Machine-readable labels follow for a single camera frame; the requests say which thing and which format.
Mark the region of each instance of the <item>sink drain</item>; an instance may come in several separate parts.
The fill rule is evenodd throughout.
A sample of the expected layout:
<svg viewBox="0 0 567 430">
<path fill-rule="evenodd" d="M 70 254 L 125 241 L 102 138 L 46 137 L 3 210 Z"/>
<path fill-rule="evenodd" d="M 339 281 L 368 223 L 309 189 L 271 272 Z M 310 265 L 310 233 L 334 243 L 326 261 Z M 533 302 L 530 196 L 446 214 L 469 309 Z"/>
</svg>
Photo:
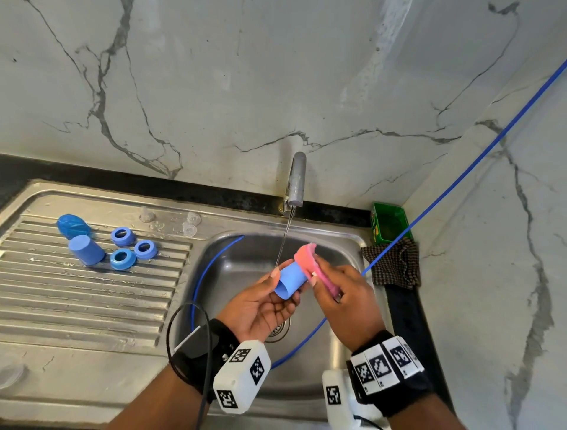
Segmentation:
<svg viewBox="0 0 567 430">
<path fill-rule="evenodd" d="M 280 324 L 269 334 L 268 338 L 266 339 L 266 343 L 275 343 L 282 340 L 287 332 L 289 331 L 289 326 L 291 325 L 291 321 L 288 319 L 284 321 L 283 324 Z"/>
</svg>

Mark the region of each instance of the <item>black wrist strap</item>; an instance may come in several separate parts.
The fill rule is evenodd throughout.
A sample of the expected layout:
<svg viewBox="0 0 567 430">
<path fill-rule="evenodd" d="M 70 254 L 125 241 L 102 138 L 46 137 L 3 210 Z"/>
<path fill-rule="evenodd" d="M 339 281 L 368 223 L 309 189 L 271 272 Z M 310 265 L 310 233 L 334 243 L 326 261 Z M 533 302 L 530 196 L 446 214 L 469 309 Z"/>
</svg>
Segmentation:
<svg viewBox="0 0 567 430">
<path fill-rule="evenodd" d="M 214 377 L 221 369 L 226 360 L 223 355 L 230 357 L 240 342 L 232 331 L 216 318 L 210 321 L 211 333 L 213 334 L 213 357 L 211 380 L 207 401 L 215 400 L 213 391 Z M 171 357 L 171 365 L 176 366 L 181 374 L 187 379 L 191 386 L 195 387 L 201 395 L 204 392 L 205 372 L 207 368 L 207 328 L 200 327 L 190 338 L 183 341 L 177 351 Z"/>
<path fill-rule="evenodd" d="M 346 362 L 350 381 L 353 385 L 358 403 L 373 404 L 385 417 L 390 417 L 401 412 L 412 403 L 415 403 L 420 398 L 432 392 L 431 384 L 425 372 L 420 371 L 409 377 L 405 376 L 402 370 L 400 370 L 394 357 L 390 354 L 388 348 L 382 345 L 384 341 L 392 339 L 393 337 L 394 336 L 391 333 L 383 330 L 376 334 L 374 338 L 361 348 L 354 351 L 353 357 L 362 353 L 366 354 L 366 358 L 368 359 L 366 369 L 361 369 L 360 365 L 353 365 L 350 360 Z M 407 358 L 411 360 L 412 355 L 413 352 L 408 352 Z M 380 360 L 374 359 L 375 356 L 380 356 L 380 360 L 386 359 L 388 361 L 387 366 L 385 362 L 382 362 L 383 372 L 388 372 L 390 374 L 389 378 L 393 377 L 391 373 L 394 372 L 399 381 L 394 385 L 381 389 L 378 392 L 367 394 L 367 389 L 365 389 L 361 382 L 361 376 L 363 377 L 363 381 L 368 381 L 368 378 L 371 377 L 373 377 L 375 381 L 380 380 L 380 373 L 376 371 L 377 367 L 373 368 L 373 365 L 376 366 L 376 362 L 380 364 Z"/>
</svg>

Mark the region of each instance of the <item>forearm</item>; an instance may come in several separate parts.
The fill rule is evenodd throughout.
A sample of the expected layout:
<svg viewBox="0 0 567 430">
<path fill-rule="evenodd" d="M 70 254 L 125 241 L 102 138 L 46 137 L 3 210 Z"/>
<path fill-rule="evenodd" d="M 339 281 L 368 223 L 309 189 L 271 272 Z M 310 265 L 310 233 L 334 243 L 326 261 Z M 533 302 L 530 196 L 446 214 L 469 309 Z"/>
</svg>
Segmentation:
<svg viewBox="0 0 567 430">
<path fill-rule="evenodd" d="M 107 430 L 194 428 L 201 394 L 167 365 L 107 427 Z"/>
<path fill-rule="evenodd" d="M 392 430 L 463 430 L 465 427 L 435 395 L 429 394 L 388 419 Z"/>
</svg>

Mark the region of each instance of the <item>black cable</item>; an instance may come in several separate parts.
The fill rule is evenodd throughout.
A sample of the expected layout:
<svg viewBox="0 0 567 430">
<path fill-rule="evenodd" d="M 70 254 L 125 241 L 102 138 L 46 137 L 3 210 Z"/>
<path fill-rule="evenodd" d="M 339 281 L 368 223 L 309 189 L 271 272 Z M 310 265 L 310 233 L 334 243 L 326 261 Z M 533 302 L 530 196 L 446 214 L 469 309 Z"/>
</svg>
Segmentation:
<svg viewBox="0 0 567 430">
<path fill-rule="evenodd" d="M 379 428 L 380 430 L 384 430 L 382 427 L 380 427 L 379 425 L 377 425 L 374 421 L 370 421 L 368 418 L 364 418 L 363 416 L 360 415 L 355 415 L 354 416 L 355 420 L 360 420 L 363 423 L 369 424 L 370 427 L 374 427 L 374 428 Z"/>
<path fill-rule="evenodd" d="M 205 316 L 205 319 L 207 321 L 207 334 L 208 334 L 208 341 L 207 341 L 207 368 L 205 371 L 205 386 L 203 387 L 203 396 L 201 398 L 201 405 L 199 406 L 199 414 L 197 415 L 197 424 L 195 425 L 195 429 L 199 430 L 201 428 L 201 423 L 203 421 L 203 418 L 205 416 L 205 406 L 207 404 L 207 395 L 209 393 L 209 385 L 210 385 L 210 381 L 211 381 L 211 373 L 213 372 L 213 334 L 211 333 L 211 327 L 210 327 L 210 320 L 209 320 L 209 315 L 207 314 L 207 312 L 205 311 L 205 309 L 203 309 L 200 305 L 198 305 L 197 303 L 195 303 L 192 300 L 188 300 L 187 303 L 183 303 L 181 306 L 179 306 L 173 315 L 171 315 L 171 319 L 169 324 L 167 325 L 167 331 L 166 331 L 166 351 L 167 351 L 167 360 L 169 360 L 171 368 L 174 370 L 175 374 L 186 384 L 191 385 L 189 383 L 189 381 L 187 380 L 187 378 L 185 378 L 185 376 L 183 376 L 181 374 L 181 372 L 179 371 L 179 369 L 175 366 L 175 364 L 173 364 L 171 362 L 171 349 L 170 349 L 170 331 L 171 331 L 171 326 L 173 325 L 174 319 L 177 316 L 177 314 L 179 312 L 181 312 L 182 309 L 186 308 L 187 306 L 191 306 L 193 305 L 194 307 L 196 307 L 197 309 L 199 309 L 199 311 L 203 312 L 203 315 Z"/>
</svg>

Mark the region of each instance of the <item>person's left hand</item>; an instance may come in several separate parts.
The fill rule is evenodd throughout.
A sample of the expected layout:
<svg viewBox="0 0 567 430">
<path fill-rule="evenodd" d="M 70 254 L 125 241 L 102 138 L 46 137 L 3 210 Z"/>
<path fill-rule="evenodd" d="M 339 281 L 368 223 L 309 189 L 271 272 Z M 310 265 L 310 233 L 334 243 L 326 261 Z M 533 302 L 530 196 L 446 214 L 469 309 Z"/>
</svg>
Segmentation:
<svg viewBox="0 0 567 430">
<path fill-rule="evenodd" d="M 280 281 L 280 270 L 293 263 L 288 260 L 267 273 L 255 284 L 236 295 L 218 314 L 217 319 L 225 324 L 240 342 L 257 339 L 266 340 L 269 334 L 287 320 L 299 306 L 299 292 L 283 300 L 274 290 Z"/>
</svg>

